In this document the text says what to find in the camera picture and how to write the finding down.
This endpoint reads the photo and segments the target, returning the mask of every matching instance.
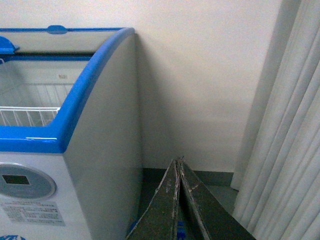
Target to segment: floor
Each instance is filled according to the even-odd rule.
[[[140,204],[138,210],[138,217],[140,218],[142,214],[147,209],[158,183],[154,182],[143,182],[142,191],[140,196]],[[234,210],[234,203],[238,194],[238,191],[232,189],[229,186],[218,186],[218,185],[206,185],[213,196],[219,201],[219,203],[224,207],[228,213],[232,213]],[[182,211],[179,211],[179,221],[184,221],[184,215]],[[194,240],[194,236],[191,230],[185,226],[186,238],[185,240]]]

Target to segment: white wire basket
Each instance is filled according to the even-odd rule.
[[[60,107],[0,106],[2,126],[46,126],[56,117]]]
[[[0,58],[0,126],[43,127],[56,117],[83,61],[13,61]]]

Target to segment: blue plastic rim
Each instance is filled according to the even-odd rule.
[[[102,70],[122,41],[134,33],[134,28],[121,28],[101,45],[49,125],[0,126],[0,152],[64,153]]]

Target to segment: curtain fold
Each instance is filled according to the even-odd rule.
[[[319,61],[320,1],[302,0],[233,212],[258,240],[320,237]]]

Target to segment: blue freezer trim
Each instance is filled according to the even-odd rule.
[[[16,61],[89,61],[91,56],[21,56],[21,55],[0,55],[4,62]]]
[[[48,28],[0,28],[0,32],[10,32],[10,33],[47,32],[47,33],[54,34],[52,33],[52,26],[60,26],[60,25],[51,25]],[[119,31],[123,29],[123,27],[96,27],[96,28],[65,28],[64,26],[60,26],[60,27],[63,27],[68,32],[112,32],[112,31]]]
[[[134,28],[123,28],[101,45],[48,126],[0,126],[0,152],[64,153],[100,73],[121,42],[134,33]]]
[[[0,36],[0,54],[15,54],[15,50],[18,50],[19,46],[13,45],[12,42],[3,36]]]

